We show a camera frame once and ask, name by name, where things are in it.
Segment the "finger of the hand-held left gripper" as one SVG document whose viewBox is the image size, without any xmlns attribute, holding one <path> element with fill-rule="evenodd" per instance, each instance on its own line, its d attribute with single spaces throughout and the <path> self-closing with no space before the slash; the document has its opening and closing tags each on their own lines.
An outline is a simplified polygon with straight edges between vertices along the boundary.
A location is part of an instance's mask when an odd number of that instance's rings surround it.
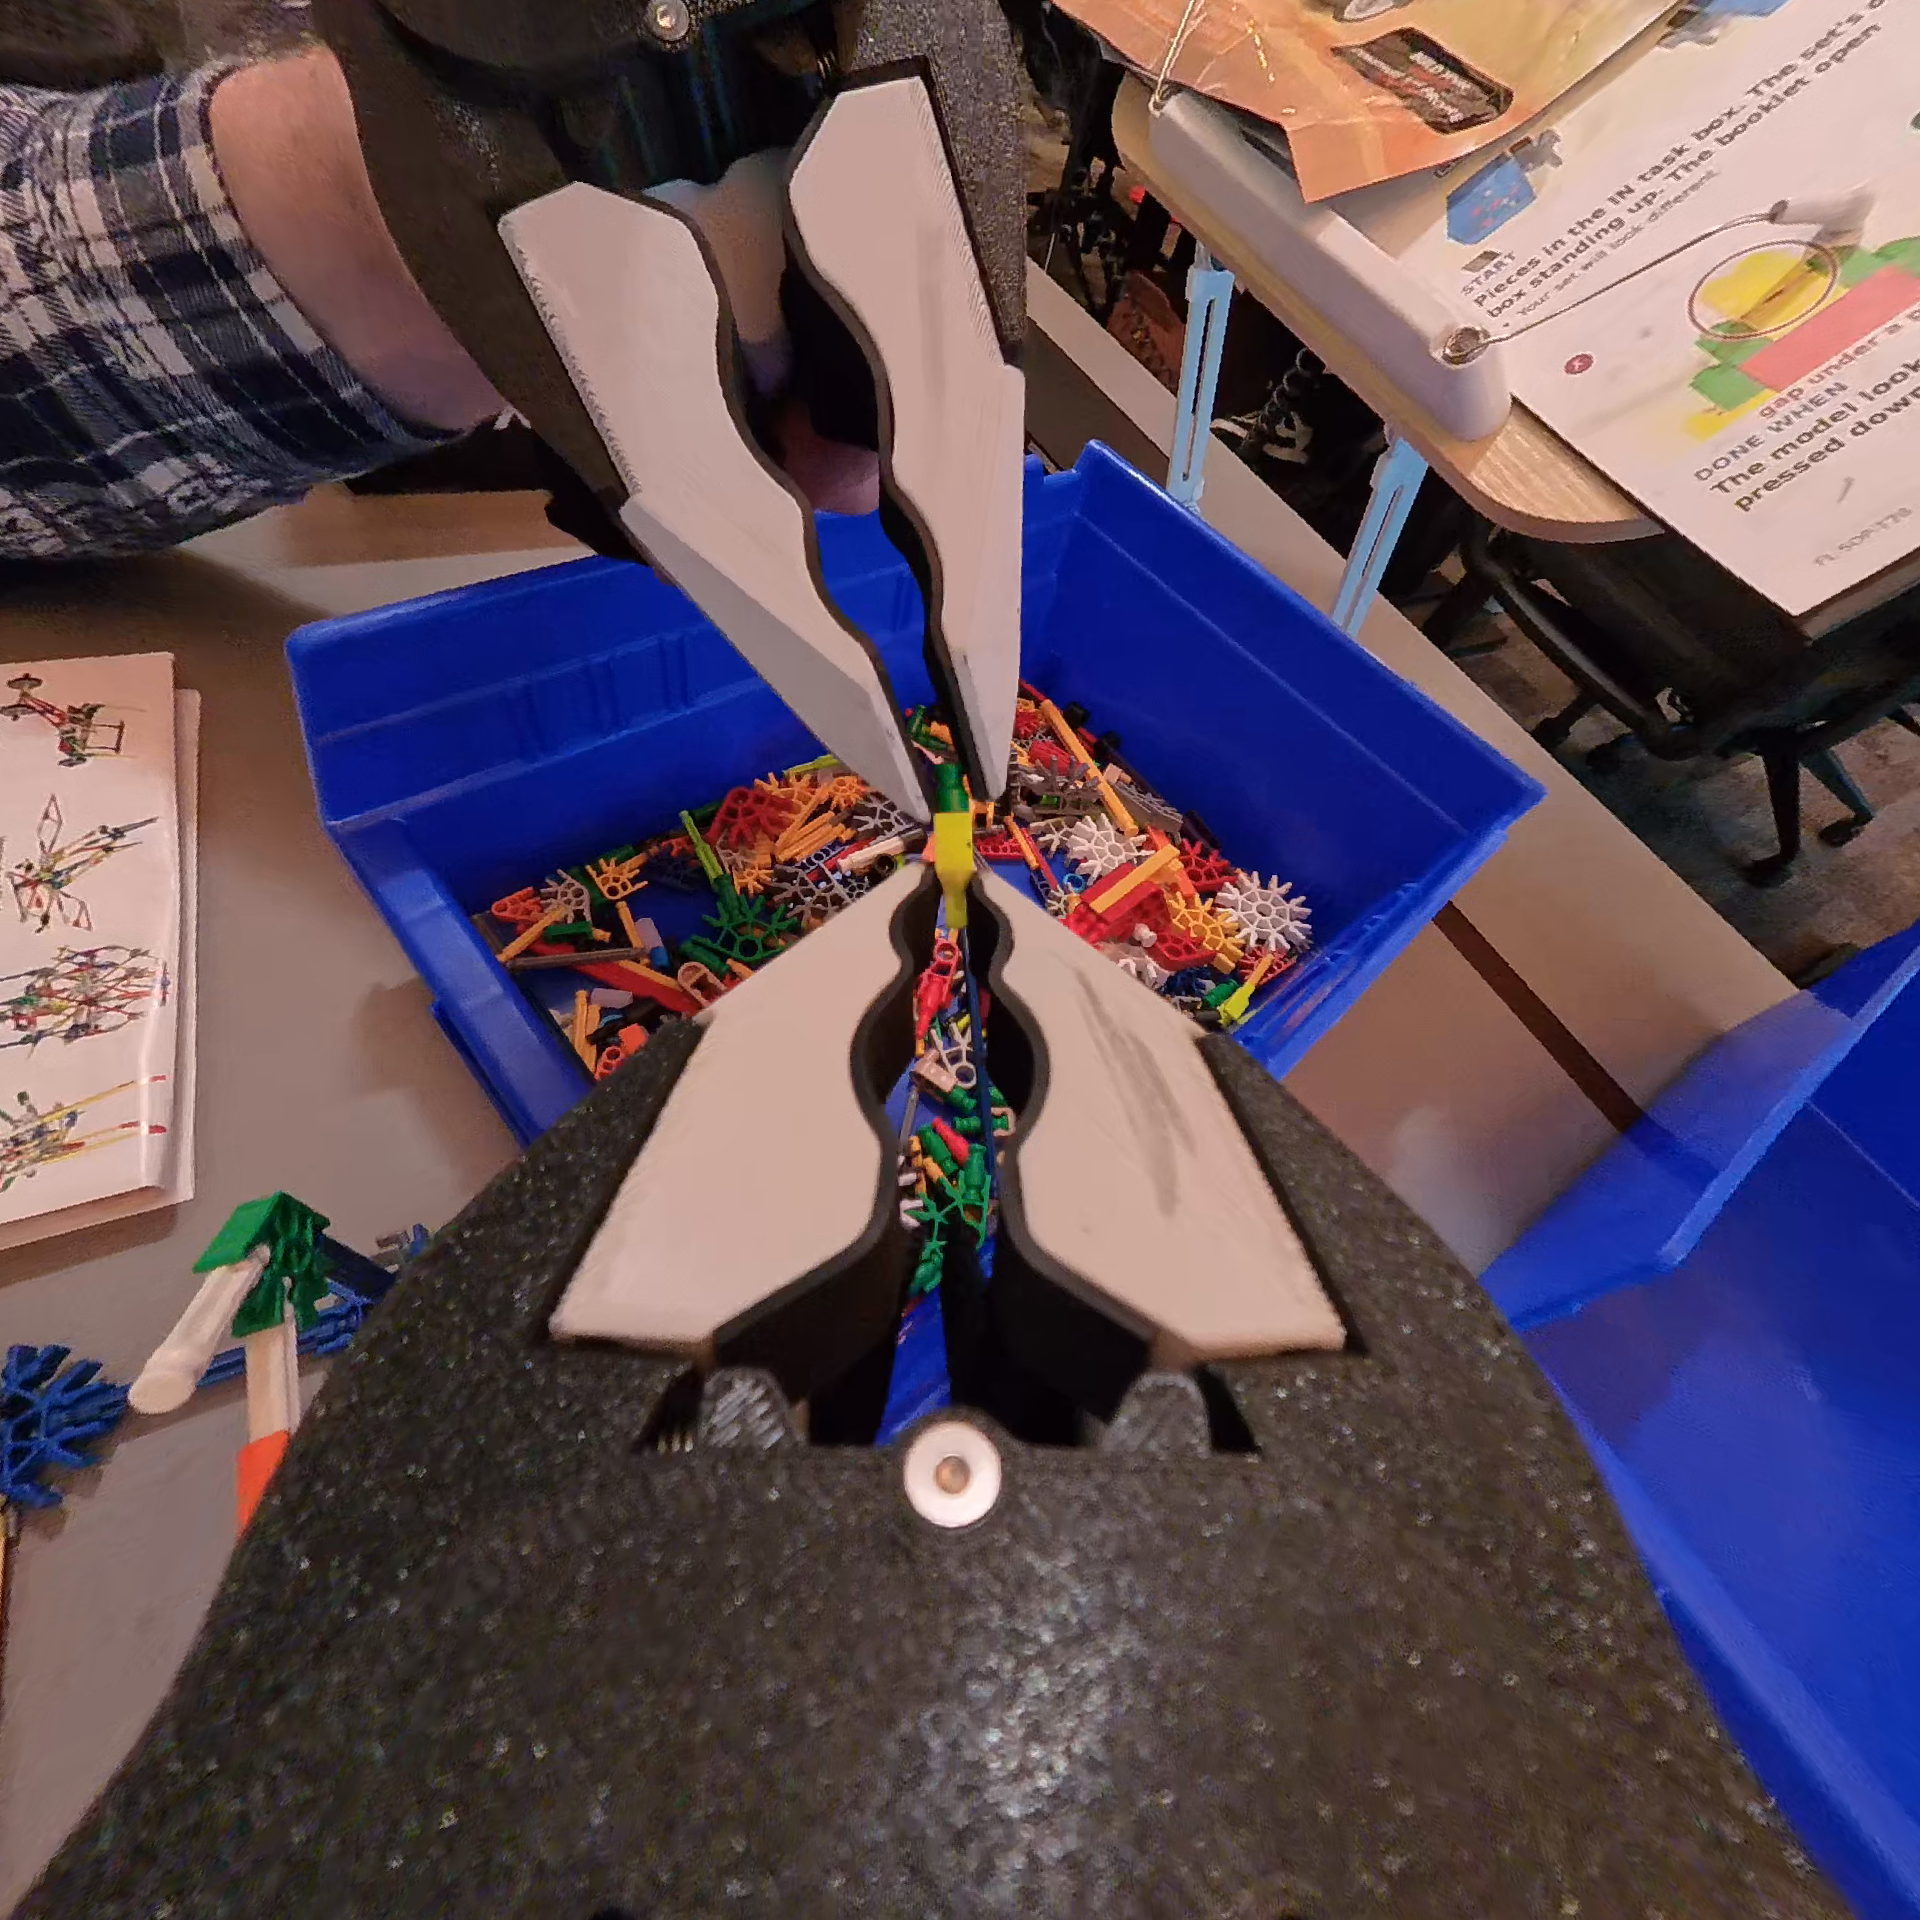
<svg viewBox="0 0 1920 1920">
<path fill-rule="evenodd" d="M 804 494 L 746 428 L 728 300 L 697 227 L 564 182 L 495 228 L 626 490 L 624 532 L 808 733 L 924 825 L 892 683 L 824 591 Z"/>
<path fill-rule="evenodd" d="M 871 367 L 880 500 L 921 579 L 953 745 L 976 798 L 999 799 L 1018 686 L 1023 372 L 926 68 L 837 92 L 790 150 L 783 195 L 800 269 Z"/>
</svg>

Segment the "white plastic board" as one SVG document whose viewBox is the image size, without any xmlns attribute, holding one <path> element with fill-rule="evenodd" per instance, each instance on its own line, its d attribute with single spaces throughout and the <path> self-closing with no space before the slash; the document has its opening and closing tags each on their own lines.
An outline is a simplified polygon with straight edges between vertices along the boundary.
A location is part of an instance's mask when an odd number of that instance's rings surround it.
<svg viewBox="0 0 1920 1920">
<path fill-rule="evenodd" d="M 1388 253 L 1332 206 L 1308 203 L 1274 153 L 1223 108 L 1188 92 L 1151 102 L 1145 150 L 1225 225 L 1237 260 L 1327 337 L 1352 387 L 1454 441 L 1505 428 L 1512 390 L 1490 323 L 1434 273 Z"/>
</svg>

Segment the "white printed task card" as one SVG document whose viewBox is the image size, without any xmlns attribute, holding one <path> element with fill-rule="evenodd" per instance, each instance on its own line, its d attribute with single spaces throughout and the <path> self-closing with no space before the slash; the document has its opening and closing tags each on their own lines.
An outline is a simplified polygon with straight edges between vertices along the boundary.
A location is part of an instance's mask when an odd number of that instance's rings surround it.
<svg viewBox="0 0 1920 1920">
<path fill-rule="evenodd" d="M 1783 613 L 1914 553 L 1914 2 L 1684 6 L 1406 260 L 1477 370 Z"/>
</svg>

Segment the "blue plastic bin with tag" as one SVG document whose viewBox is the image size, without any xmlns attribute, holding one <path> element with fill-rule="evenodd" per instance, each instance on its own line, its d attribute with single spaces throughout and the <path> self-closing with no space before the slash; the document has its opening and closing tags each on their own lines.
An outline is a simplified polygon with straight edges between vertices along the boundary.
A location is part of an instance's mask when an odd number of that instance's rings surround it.
<svg viewBox="0 0 1920 1920">
<path fill-rule="evenodd" d="M 300 629 L 322 822 L 521 1146 L 586 1092 L 473 917 L 821 745 L 649 569 L 575 561 Z M 1023 479 L 1022 666 L 1311 949 L 1239 1028 L 1274 1076 L 1356 1005 L 1542 789 L 1111 451 Z"/>
</svg>

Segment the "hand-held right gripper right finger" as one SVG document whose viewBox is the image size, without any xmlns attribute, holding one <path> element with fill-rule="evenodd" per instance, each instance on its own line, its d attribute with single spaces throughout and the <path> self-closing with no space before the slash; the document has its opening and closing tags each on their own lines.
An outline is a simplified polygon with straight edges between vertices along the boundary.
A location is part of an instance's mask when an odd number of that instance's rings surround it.
<svg viewBox="0 0 1920 1920">
<path fill-rule="evenodd" d="M 984 876 L 993 1010 L 1030 1050 L 992 1284 L 1026 1369 L 1336 1353 L 1349 1330 L 1207 1053 L 1208 1035 Z"/>
</svg>

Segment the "brown printed card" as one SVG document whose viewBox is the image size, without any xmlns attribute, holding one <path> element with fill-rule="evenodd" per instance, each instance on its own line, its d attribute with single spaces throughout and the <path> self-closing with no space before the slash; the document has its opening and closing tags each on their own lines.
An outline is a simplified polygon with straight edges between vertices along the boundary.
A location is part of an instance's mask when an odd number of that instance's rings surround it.
<svg viewBox="0 0 1920 1920">
<path fill-rule="evenodd" d="M 1168 102 L 1284 135 L 1308 201 L 1430 171 L 1556 102 L 1671 2 L 1062 2 Z"/>
</svg>

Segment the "toy construction frame model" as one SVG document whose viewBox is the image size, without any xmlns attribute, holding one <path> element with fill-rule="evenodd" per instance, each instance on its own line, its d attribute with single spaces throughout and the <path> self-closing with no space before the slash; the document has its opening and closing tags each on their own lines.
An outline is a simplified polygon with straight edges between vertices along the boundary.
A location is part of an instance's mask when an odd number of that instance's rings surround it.
<svg viewBox="0 0 1920 1920">
<path fill-rule="evenodd" d="M 301 1363 L 343 1353 L 425 1245 L 413 1225 L 361 1254 L 320 1212 L 273 1190 L 214 1231 L 193 1267 L 198 1290 L 133 1382 L 62 1345 L 6 1346 L 4 1546 L 24 1514 L 63 1499 L 63 1479 L 90 1469 L 130 1412 L 158 1419 L 229 1382 L 246 1389 L 234 1459 L 234 1526 L 246 1532 L 301 1421 Z"/>
</svg>

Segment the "black office chair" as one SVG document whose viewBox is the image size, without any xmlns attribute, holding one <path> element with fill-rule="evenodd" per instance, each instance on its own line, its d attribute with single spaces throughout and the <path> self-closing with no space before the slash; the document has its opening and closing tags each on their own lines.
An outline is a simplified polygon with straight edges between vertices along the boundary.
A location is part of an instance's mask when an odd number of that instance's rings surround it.
<svg viewBox="0 0 1920 1920">
<path fill-rule="evenodd" d="M 1802 775 L 1844 810 L 1816 833 L 1823 845 L 1839 847 L 1874 821 L 1838 749 L 1885 722 L 1914 733 L 1912 615 L 1868 615 L 1812 637 L 1677 535 L 1554 545 L 1478 529 L 1463 561 L 1576 690 L 1541 741 L 1602 711 L 1652 758 L 1761 766 L 1778 847 L 1743 866 L 1748 885 L 1768 889 L 1792 871 Z"/>
</svg>

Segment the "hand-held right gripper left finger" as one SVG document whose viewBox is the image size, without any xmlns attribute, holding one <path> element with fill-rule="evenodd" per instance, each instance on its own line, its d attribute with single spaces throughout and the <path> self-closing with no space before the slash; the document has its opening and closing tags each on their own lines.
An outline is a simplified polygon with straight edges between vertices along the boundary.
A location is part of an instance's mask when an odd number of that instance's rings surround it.
<svg viewBox="0 0 1920 1920">
<path fill-rule="evenodd" d="M 938 919 L 893 874 L 697 1019 L 698 1038 L 549 1316 L 698 1364 L 855 1364 L 904 1283 L 882 1100 Z"/>
</svg>

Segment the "white instruction booklet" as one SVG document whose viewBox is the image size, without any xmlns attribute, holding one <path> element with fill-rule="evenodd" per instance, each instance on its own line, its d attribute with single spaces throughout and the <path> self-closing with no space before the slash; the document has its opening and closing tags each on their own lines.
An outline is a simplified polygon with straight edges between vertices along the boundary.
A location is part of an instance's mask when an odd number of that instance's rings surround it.
<svg viewBox="0 0 1920 1920">
<path fill-rule="evenodd" d="M 168 654 L 1 668 L 1 1247 L 193 1190 L 201 700 Z"/>
</svg>

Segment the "person's left forearm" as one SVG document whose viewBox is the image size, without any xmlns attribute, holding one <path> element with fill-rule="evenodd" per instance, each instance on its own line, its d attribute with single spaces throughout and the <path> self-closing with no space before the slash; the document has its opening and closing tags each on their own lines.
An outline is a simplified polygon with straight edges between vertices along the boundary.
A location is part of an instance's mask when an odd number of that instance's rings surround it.
<svg viewBox="0 0 1920 1920">
<path fill-rule="evenodd" d="M 159 553 L 492 425 L 320 45 L 1 90 L 1 558 Z"/>
</svg>

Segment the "pile of colourful toy pieces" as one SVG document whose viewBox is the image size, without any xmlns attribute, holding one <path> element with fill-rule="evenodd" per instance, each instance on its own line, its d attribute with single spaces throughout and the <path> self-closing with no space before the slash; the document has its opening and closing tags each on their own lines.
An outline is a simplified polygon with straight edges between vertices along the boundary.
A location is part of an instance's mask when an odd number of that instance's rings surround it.
<svg viewBox="0 0 1920 1920">
<path fill-rule="evenodd" d="M 1036 900 L 1177 1015 L 1237 1028 L 1311 949 L 1311 907 L 1282 877 L 1225 858 L 1197 817 L 1133 773 L 1078 705 L 1028 683 L 999 799 L 974 799 L 982 874 Z M 797 940 L 906 866 L 928 830 L 831 756 L 788 764 L 674 827 L 558 866 L 476 917 L 494 958 L 558 1028 L 590 1079 L 609 1076 L 663 1027 L 702 1012 Z M 938 929 L 910 997 L 896 1181 L 918 1310 L 957 1252 L 986 1252 L 1014 1102 L 981 1073 L 989 993 L 962 937 Z"/>
</svg>

